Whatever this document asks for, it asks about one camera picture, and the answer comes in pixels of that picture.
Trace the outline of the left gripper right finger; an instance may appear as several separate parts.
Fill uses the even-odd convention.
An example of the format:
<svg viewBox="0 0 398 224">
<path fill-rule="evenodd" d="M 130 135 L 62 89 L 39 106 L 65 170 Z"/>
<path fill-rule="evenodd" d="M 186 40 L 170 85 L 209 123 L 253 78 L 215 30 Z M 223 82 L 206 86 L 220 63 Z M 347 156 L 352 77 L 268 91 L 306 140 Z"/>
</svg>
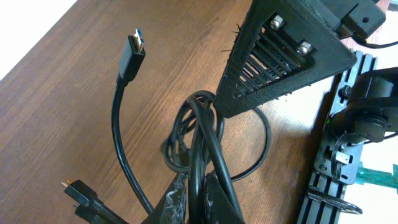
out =
<svg viewBox="0 0 398 224">
<path fill-rule="evenodd" d="M 209 173 L 205 177 L 204 196 L 205 223 L 244 224 L 214 174 Z"/>
</svg>

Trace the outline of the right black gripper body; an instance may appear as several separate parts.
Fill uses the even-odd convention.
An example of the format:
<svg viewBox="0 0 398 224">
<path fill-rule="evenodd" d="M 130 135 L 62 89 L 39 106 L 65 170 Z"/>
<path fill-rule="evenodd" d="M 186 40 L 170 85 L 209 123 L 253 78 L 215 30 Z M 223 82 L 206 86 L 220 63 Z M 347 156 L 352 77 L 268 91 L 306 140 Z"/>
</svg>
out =
<svg viewBox="0 0 398 224">
<path fill-rule="evenodd" d="M 386 21 L 385 13 L 373 0 L 323 0 L 337 18 L 335 33 L 339 39 L 367 39 Z"/>
</svg>

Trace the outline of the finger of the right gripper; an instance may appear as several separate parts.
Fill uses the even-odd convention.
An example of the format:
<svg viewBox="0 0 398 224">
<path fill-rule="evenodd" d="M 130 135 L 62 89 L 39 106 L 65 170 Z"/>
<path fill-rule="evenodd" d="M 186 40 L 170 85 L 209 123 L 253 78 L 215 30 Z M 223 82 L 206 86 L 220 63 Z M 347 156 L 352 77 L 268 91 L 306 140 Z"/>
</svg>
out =
<svg viewBox="0 0 398 224">
<path fill-rule="evenodd" d="M 216 91 L 225 117 L 352 67 L 357 58 L 324 19 L 320 1 L 253 1 Z"/>
</svg>

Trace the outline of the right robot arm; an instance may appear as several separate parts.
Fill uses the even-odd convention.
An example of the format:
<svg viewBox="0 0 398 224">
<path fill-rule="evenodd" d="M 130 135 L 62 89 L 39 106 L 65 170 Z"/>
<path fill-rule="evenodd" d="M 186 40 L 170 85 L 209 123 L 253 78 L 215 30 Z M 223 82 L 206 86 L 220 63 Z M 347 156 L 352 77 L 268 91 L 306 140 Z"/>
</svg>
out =
<svg viewBox="0 0 398 224">
<path fill-rule="evenodd" d="M 230 118 L 352 70 L 357 57 L 343 39 L 367 46 L 385 19 L 372 0 L 253 1 L 218 86 L 216 109 Z M 397 69 L 360 75 L 331 127 L 352 144 L 381 142 L 397 131 Z"/>
</svg>

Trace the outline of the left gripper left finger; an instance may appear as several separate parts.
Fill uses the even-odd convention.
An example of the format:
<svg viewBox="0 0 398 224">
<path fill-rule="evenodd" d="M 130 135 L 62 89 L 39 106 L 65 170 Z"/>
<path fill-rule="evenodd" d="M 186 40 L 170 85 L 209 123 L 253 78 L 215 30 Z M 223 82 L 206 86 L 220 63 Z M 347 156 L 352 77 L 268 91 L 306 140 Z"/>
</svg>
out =
<svg viewBox="0 0 398 224">
<path fill-rule="evenodd" d="M 142 224 L 184 224 L 186 204 L 186 177 L 185 174 L 177 174 Z"/>
</svg>

